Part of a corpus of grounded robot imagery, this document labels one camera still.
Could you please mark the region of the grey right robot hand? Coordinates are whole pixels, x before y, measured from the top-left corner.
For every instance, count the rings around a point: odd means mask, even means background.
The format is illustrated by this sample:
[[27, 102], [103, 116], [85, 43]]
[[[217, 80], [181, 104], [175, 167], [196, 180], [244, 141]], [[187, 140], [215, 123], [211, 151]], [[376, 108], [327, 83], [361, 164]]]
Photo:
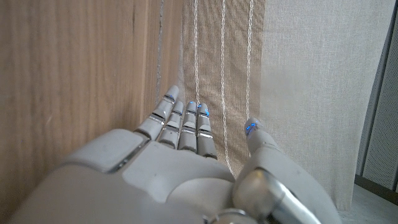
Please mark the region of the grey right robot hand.
[[244, 126], [238, 176], [217, 158], [208, 107], [172, 86], [133, 131], [114, 129], [52, 171], [11, 223], [339, 223], [324, 188], [263, 125]]

